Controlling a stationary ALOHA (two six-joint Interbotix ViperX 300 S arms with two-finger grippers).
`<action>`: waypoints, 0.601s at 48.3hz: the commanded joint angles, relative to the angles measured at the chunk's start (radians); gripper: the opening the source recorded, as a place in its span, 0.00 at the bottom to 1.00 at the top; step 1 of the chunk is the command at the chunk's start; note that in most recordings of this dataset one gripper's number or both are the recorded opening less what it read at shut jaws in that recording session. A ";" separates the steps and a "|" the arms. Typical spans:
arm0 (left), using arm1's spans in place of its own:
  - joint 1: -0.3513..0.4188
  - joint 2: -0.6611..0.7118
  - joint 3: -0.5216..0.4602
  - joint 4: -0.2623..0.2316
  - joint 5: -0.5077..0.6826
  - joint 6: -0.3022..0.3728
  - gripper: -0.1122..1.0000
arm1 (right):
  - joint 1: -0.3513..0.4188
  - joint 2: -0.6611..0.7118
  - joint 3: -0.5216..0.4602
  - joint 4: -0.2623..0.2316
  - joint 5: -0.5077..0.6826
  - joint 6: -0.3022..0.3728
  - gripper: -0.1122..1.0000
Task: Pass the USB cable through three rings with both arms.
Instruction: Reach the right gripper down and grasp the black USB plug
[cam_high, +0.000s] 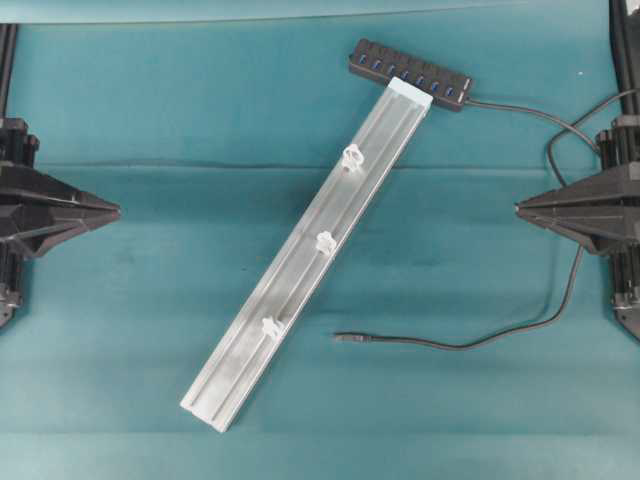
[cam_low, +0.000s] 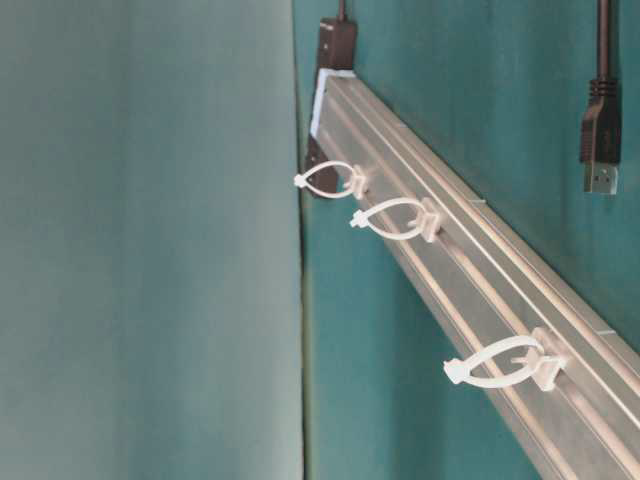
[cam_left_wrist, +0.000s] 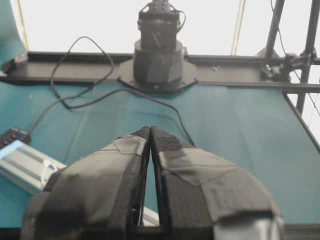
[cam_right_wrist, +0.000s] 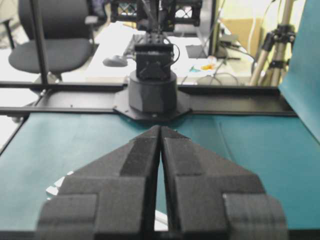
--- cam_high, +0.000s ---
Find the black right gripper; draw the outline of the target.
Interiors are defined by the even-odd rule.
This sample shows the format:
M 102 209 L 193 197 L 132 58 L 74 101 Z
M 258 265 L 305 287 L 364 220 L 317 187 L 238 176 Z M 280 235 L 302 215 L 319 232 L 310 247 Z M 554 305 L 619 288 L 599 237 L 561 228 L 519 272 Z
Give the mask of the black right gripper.
M 564 238 L 592 255 L 639 246 L 639 116 L 620 115 L 596 136 L 602 172 L 518 202 L 516 215 Z M 589 202 L 619 207 L 615 213 L 589 208 L 541 208 Z

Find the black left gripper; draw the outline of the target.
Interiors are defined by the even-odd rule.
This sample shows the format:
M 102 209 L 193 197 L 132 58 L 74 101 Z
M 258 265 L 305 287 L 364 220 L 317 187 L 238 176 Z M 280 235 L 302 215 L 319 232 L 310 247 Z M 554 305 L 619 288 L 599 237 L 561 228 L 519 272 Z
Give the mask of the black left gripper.
M 23 119 L 1 119 L 1 241 L 30 259 L 120 219 L 118 204 L 36 170 L 39 146 Z

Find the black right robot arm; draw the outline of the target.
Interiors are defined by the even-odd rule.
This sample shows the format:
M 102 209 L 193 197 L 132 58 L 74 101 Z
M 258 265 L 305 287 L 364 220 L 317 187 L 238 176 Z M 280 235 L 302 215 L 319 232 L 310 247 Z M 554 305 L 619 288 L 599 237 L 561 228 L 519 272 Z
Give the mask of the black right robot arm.
M 609 259 L 617 322 L 639 336 L 639 9 L 611 1 L 622 114 L 598 133 L 602 171 L 519 203 L 516 215 Z

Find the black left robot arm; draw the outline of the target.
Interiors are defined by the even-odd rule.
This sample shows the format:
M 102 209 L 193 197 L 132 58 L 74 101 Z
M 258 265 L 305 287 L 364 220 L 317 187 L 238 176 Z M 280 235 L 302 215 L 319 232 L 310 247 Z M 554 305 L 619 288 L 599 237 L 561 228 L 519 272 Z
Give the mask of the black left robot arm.
M 26 262 L 120 218 L 120 206 L 34 167 L 39 139 L 22 118 L 7 116 L 18 36 L 1 26 L 1 324 L 23 304 Z

